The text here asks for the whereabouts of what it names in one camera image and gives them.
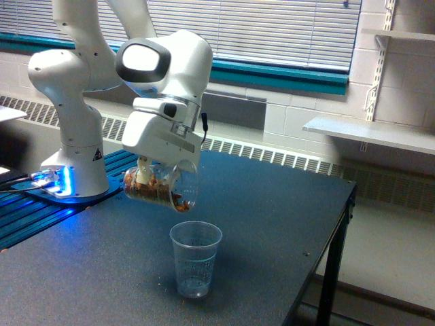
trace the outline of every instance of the blue metal rail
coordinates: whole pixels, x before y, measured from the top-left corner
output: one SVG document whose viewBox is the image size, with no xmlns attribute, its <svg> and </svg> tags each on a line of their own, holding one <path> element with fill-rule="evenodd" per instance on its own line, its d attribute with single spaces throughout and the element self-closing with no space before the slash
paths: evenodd
<svg viewBox="0 0 435 326">
<path fill-rule="evenodd" d="M 122 180 L 122 173 L 136 165 L 137 156 L 116 151 L 105 156 L 106 173 Z M 0 250 L 40 233 L 85 207 L 65 207 L 37 199 L 26 193 L 0 195 Z"/>
</svg>

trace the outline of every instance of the plastic cup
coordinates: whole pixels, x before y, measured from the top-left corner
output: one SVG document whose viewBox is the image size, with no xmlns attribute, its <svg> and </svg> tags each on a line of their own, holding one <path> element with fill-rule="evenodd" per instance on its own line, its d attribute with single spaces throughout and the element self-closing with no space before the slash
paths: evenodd
<svg viewBox="0 0 435 326">
<path fill-rule="evenodd" d="M 175 225 L 169 236 L 178 293 L 191 299 L 207 295 L 222 231 L 210 223 L 188 221 Z"/>
</svg>

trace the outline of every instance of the cable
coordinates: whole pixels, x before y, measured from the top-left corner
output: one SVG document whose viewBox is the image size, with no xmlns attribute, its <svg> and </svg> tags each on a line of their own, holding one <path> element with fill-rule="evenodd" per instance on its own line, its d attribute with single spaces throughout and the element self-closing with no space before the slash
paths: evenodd
<svg viewBox="0 0 435 326">
<path fill-rule="evenodd" d="M 28 180 L 31 180 L 31 178 L 30 177 L 24 177 L 24 178 L 19 178 L 19 179 L 11 180 L 11 181 L 2 183 L 0 185 L 0 188 L 5 187 L 6 185 L 14 185 L 15 183 L 19 183 L 19 182 L 23 182 L 23 181 L 28 181 Z"/>
<path fill-rule="evenodd" d="M 207 124 L 207 114 L 205 112 L 201 113 L 201 119 L 203 121 L 203 130 L 204 130 L 204 137 L 201 141 L 201 144 L 205 142 L 205 138 L 207 137 L 207 131 L 209 130 L 209 125 Z"/>
<path fill-rule="evenodd" d="M 47 186 L 45 185 L 45 186 L 25 188 L 25 189 L 1 190 L 0 194 L 14 193 L 14 192 L 27 192 L 29 190 L 43 189 L 45 187 L 47 187 Z"/>
</svg>

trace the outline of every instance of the warning label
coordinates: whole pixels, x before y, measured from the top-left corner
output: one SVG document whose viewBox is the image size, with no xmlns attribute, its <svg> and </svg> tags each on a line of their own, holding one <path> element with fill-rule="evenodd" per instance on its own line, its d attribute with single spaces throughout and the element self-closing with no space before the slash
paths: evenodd
<svg viewBox="0 0 435 326">
<path fill-rule="evenodd" d="M 95 152 L 95 155 L 94 155 L 94 159 L 92 161 L 97 161 L 100 158 L 103 158 L 103 156 L 101 155 L 100 149 L 97 148 L 97 151 Z"/>
</svg>

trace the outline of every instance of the window blinds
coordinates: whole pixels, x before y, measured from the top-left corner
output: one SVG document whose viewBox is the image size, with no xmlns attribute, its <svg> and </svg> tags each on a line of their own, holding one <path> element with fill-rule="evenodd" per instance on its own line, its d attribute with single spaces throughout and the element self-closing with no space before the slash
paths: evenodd
<svg viewBox="0 0 435 326">
<path fill-rule="evenodd" d="M 348 71 L 361 0 L 148 0 L 159 36 L 187 29 L 205 38 L 215 58 Z M 99 0 L 111 44 L 126 40 Z M 50 0 L 0 0 L 0 31 L 69 39 L 52 21 Z"/>
</svg>

